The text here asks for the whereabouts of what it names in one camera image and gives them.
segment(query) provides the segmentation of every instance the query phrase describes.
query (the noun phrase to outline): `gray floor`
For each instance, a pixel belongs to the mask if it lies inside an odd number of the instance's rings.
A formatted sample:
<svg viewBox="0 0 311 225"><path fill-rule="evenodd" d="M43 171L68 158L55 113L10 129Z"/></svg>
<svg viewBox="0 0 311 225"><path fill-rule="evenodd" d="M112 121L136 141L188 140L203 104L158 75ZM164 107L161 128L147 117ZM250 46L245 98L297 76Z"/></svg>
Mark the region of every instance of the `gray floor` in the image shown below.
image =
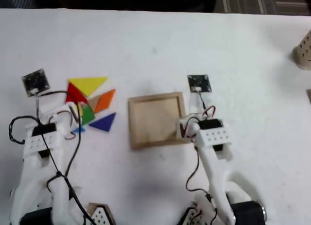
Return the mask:
<svg viewBox="0 0 311 225"><path fill-rule="evenodd" d="M305 0L217 0L215 13L310 15Z"/></svg>

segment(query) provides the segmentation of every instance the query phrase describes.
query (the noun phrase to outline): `blue triangle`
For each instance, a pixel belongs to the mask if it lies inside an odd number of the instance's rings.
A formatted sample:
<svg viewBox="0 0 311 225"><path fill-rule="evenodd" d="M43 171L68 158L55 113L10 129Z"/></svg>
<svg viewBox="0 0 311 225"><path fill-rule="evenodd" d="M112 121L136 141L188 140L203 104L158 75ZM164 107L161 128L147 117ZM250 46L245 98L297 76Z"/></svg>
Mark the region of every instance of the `blue triangle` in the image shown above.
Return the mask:
<svg viewBox="0 0 311 225"><path fill-rule="evenodd" d="M109 132L115 116L116 113L112 113L109 116L106 116L104 118L99 119L98 121L89 124L89 126Z"/></svg>
<svg viewBox="0 0 311 225"><path fill-rule="evenodd" d="M83 126L81 126L81 132L84 132L85 129L83 128ZM74 133L78 133L79 132L79 128L76 128L75 130L73 130Z"/></svg>

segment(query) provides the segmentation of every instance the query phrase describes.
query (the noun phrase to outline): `red wire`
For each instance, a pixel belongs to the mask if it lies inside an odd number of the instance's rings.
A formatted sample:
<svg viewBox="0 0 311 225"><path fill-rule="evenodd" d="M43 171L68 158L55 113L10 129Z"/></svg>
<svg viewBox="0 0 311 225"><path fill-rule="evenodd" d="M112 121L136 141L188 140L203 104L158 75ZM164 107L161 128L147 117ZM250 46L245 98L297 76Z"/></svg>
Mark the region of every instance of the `red wire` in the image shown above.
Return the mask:
<svg viewBox="0 0 311 225"><path fill-rule="evenodd" d="M211 108L213 108L213 113L212 113L212 116L211 116L211 117L214 117L215 112L216 112L216 107L215 107L214 105L209 106L207 109L205 109L205 110L204 110L204 112L202 113L202 115L206 114L206 115L207 115L207 117L208 117L207 112L208 112Z"/></svg>

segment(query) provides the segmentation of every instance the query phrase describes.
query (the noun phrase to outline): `tangram puzzle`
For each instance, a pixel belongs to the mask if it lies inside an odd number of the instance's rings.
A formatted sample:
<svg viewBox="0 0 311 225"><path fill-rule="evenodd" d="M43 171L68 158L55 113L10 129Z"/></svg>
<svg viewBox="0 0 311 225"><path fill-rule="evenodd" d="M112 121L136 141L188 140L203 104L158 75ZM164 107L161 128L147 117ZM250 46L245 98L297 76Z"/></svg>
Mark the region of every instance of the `tangram puzzle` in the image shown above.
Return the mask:
<svg viewBox="0 0 311 225"><path fill-rule="evenodd" d="M116 113L112 113L106 117L95 120L95 114L108 109L112 98L115 93L115 89L107 91L101 95L89 98L89 96L99 88L105 81L106 77L102 78L70 78L68 81L68 92L66 102L76 99L80 108L80 115L82 117L82 125L88 124L91 127L109 132L112 122Z"/></svg>

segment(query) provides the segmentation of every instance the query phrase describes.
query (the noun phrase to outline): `yellow triangle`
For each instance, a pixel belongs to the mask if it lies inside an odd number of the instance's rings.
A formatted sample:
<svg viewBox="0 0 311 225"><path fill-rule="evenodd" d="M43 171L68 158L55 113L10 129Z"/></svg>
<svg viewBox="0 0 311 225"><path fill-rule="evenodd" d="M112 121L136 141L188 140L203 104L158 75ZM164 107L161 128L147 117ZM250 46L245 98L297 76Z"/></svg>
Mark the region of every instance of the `yellow triangle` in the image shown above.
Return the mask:
<svg viewBox="0 0 311 225"><path fill-rule="evenodd" d="M79 89L83 94L89 96L103 84L107 78L69 78L68 81Z"/></svg>

